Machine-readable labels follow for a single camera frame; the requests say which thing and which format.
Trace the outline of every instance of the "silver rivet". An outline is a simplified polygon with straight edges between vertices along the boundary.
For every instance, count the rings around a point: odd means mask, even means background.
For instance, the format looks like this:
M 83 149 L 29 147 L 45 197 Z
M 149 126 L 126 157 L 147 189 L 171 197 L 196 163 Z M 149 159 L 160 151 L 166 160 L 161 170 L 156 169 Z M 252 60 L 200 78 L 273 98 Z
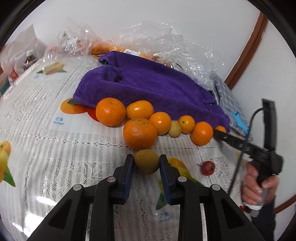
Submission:
M 81 185 L 80 184 L 76 184 L 76 185 L 74 185 L 74 187 L 73 187 L 73 190 L 74 191 L 79 191 L 81 189 Z
M 115 177 L 108 177 L 107 178 L 107 182 L 110 182 L 110 183 L 115 182 L 115 180 L 116 180 Z
M 187 178 L 183 177 L 183 176 L 180 176 L 180 177 L 178 177 L 178 181 L 184 183 L 184 182 L 187 181 Z
M 214 184 L 212 185 L 212 189 L 215 190 L 215 191 L 219 191 L 220 190 L 220 186 L 218 184 Z

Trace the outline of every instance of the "blue gripper pad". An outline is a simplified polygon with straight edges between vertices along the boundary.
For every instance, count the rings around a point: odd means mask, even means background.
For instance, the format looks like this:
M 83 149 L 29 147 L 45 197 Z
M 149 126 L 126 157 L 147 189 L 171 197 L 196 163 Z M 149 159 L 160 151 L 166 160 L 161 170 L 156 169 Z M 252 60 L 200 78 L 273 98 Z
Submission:
M 163 191 L 164 191 L 165 199 L 167 200 L 168 204 L 170 204 L 172 203 L 172 197 L 170 194 L 170 182 L 168 178 L 167 169 L 164 163 L 165 161 L 168 163 L 166 158 L 165 160 L 160 158 L 159 171 L 160 171 L 161 181 L 163 183 Z
M 128 163 L 125 163 L 123 169 L 127 168 L 126 170 L 126 178 L 124 180 L 124 191 L 123 191 L 123 199 L 124 202 L 127 201 L 128 197 L 129 197 L 129 192 L 131 189 L 131 180 L 133 178 L 133 166 L 134 166 L 134 160 L 133 160 L 133 156 L 129 159 Z

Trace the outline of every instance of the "human hand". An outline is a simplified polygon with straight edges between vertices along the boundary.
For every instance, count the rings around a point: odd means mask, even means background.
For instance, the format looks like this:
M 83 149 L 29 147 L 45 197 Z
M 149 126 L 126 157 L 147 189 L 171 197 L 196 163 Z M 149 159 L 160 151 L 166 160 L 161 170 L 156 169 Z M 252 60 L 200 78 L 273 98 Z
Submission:
M 249 163 L 246 164 L 246 171 L 247 174 L 244 177 L 244 184 L 242 187 L 242 200 L 247 204 L 256 205 L 262 200 L 262 188 L 256 182 L 259 173 L 256 168 Z M 274 199 L 278 185 L 278 176 L 270 176 L 262 182 L 262 187 L 268 189 L 264 203 L 269 203 Z

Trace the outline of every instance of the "purple cloth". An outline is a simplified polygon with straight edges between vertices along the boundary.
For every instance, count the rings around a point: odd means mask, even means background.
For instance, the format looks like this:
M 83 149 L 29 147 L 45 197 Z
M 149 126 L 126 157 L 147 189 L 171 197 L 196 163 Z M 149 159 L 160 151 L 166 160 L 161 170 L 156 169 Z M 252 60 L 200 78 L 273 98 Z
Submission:
M 154 112 L 164 111 L 172 120 L 191 115 L 196 122 L 206 121 L 213 128 L 229 127 L 228 116 L 214 97 L 187 75 L 162 64 L 112 51 L 100 61 L 107 64 L 86 73 L 73 98 L 90 108 L 106 97 L 119 99 L 125 106 L 147 100 Z

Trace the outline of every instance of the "gray checkered cloth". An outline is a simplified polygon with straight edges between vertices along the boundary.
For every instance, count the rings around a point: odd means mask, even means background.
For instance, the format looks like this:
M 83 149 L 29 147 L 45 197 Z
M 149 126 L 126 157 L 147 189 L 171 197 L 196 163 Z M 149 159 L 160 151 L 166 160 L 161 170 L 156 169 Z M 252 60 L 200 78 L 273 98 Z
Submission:
M 213 95 L 217 104 L 222 108 L 225 114 L 229 117 L 229 126 L 238 132 L 241 136 L 245 136 L 244 130 L 237 126 L 235 119 L 229 113 L 229 110 L 234 113 L 239 113 L 241 115 L 242 121 L 248 126 L 248 122 L 244 117 L 241 107 L 239 103 L 235 99 L 233 93 L 228 88 L 227 84 L 216 74 L 213 74 L 213 84 L 214 90 Z

